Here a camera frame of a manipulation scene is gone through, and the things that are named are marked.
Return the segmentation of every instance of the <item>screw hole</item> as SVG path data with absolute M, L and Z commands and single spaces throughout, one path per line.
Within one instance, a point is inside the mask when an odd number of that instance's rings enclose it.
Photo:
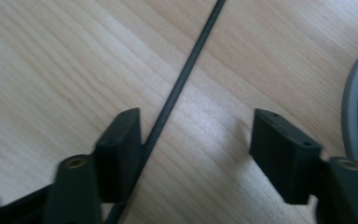
M 86 162 L 87 161 L 85 159 L 74 158 L 74 159 L 69 160 L 65 165 L 69 169 L 75 169 L 75 168 L 78 168 L 78 167 L 86 164 Z
M 338 160 L 337 163 L 348 170 L 358 171 L 358 163 L 357 162 L 341 159 L 341 160 Z

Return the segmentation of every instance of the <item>black wire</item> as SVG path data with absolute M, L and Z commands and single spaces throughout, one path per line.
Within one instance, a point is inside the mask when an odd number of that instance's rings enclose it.
M 194 67 L 194 64 L 196 63 L 200 52 L 202 50 L 202 47 L 204 46 L 209 33 L 211 32 L 214 23 L 216 22 L 217 16 L 220 13 L 220 10 L 222 9 L 223 5 L 225 4 L 226 0 L 217 0 L 216 4 L 214 5 L 214 8 L 211 12 L 211 15 L 209 16 L 208 20 L 206 21 L 201 34 L 194 46 L 194 48 L 191 50 L 190 55 L 188 56 L 188 59 L 185 63 L 185 66 L 182 69 L 182 72 L 180 73 L 179 77 L 177 78 L 170 95 L 167 98 L 167 101 L 165 102 L 165 105 L 162 107 L 161 112 L 158 115 L 158 118 L 150 131 L 149 136 L 146 139 L 146 142 L 144 144 L 144 156 L 143 156 L 143 162 L 141 164 L 139 175 L 141 175 L 141 172 L 143 171 L 147 159 L 149 158 L 150 154 L 152 153 L 152 150 L 155 146 L 155 144 L 158 141 L 159 135 L 162 132 L 162 129 L 164 128 L 165 123 L 167 122 L 168 117 L 170 116 L 173 107 L 179 98 L 179 95 L 183 89 L 183 87 L 186 84 L 186 81 L 188 79 L 188 76 L 190 75 L 191 70 Z M 117 223 L 120 219 L 121 214 L 124 211 L 126 204 L 125 203 L 115 203 L 113 206 L 107 220 L 105 221 L 106 224 L 108 223 Z

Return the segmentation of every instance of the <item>black bracket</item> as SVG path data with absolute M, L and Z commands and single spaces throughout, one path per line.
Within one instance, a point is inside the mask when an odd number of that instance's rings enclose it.
M 53 184 L 0 207 L 0 223 L 102 223 L 101 203 L 124 203 L 142 172 L 140 111 L 120 113 L 90 155 L 60 163 Z
M 320 159 L 322 147 L 278 114 L 255 111 L 250 154 L 286 203 L 319 201 L 318 223 L 358 223 L 358 162 Z

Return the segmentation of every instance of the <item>light wood surface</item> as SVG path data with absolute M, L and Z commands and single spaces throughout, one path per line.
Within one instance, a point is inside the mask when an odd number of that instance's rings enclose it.
M 140 107 L 143 139 L 214 0 L 0 1 L 0 204 L 49 184 Z M 254 109 L 343 156 L 358 0 L 228 0 L 122 223 L 313 223 L 248 154 Z

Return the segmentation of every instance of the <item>wooden table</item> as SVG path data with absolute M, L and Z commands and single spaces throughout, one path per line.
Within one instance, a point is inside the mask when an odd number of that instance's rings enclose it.
M 90 153 L 123 110 L 141 108 L 145 140 L 213 5 L 0 1 L 0 204 Z M 314 200 L 284 204 L 249 156 L 254 109 L 343 156 L 357 57 L 358 0 L 228 0 L 122 222 L 313 223 Z

